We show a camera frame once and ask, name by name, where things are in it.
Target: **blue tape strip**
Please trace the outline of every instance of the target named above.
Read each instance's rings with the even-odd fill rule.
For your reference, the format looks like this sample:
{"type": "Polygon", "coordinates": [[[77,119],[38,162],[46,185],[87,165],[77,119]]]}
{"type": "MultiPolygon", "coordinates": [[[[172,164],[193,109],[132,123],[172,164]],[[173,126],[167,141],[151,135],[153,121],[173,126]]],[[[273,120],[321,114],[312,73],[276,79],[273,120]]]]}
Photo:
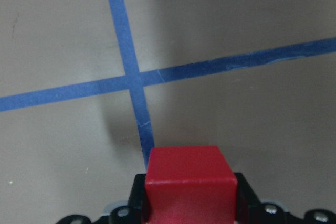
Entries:
{"type": "Polygon", "coordinates": [[[336,38],[143,72],[144,86],[336,52],[336,38]]]}
{"type": "Polygon", "coordinates": [[[128,89],[126,76],[72,84],[0,98],[0,112],[128,89]]]}
{"type": "Polygon", "coordinates": [[[137,120],[142,154],[147,167],[150,150],[154,147],[154,138],[126,7],[124,0],[109,0],[109,3],[125,74],[130,78],[130,96],[137,120]]]}

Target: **metal bolt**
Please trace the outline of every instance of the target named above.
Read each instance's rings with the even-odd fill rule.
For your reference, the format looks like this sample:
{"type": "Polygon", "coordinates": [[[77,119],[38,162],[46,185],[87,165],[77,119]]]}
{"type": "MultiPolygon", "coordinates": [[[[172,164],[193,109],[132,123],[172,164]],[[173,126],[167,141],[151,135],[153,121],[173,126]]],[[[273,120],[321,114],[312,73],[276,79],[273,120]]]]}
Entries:
{"type": "Polygon", "coordinates": [[[278,211],[278,208],[275,205],[267,204],[265,206],[265,212],[269,214],[276,214],[278,211]]]}
{"type": "Polygon", "coordinates": [[[125,217],[130,213],[130,209],[128,207],[120,208],[117,212],[118,217],[125,217]]]}
{"type": "Polygon", "coordinates": [[[315,220],[319,222],[328,222],[328,216],[322,212],[315,212],[314,213],[315,220]]]}

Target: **gray floor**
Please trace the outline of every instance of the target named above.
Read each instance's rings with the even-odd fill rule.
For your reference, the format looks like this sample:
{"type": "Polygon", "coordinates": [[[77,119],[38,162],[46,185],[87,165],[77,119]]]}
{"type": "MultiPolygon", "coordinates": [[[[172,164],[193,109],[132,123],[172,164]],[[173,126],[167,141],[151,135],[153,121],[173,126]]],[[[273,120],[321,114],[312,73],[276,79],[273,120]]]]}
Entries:
{"type": "MultiPolygon", "coordinates": [[[[334,0],[125,0],[141,71],[336,36],[334,0]]],[[[122,76],[107,0],[0,0],[0,96],[122,76]]],[[[157,146],[218,145],[261,198],[336,211],[336,54],[145,88],[157,146]]],[[[128,91],[0,114],[1,223],[95,220],[144,172],[128,91]]]]}

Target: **red box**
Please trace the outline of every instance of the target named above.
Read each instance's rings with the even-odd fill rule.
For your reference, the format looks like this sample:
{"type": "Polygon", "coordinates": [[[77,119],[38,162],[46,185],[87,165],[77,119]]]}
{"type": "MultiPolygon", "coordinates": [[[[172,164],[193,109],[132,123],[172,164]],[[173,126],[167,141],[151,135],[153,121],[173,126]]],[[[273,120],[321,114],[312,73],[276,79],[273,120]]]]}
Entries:
{"type": "Polygon", "coordinates": [[[237,179],[216,146],[158,147],[145,190],[149,224],[233,224],[237,179]]]}

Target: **floor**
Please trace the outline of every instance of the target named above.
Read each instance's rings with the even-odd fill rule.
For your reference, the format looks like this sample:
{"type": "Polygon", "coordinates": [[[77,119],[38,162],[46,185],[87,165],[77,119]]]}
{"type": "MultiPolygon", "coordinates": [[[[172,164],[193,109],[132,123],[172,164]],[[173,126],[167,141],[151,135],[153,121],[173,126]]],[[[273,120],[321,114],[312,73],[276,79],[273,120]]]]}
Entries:
{"type": "Polygon", "coordinates": [[[336,211],[334,0],[124,3],[0,0],[1,222],[96,220],[154,144],[218,145],[260,198],[336,211]]]}

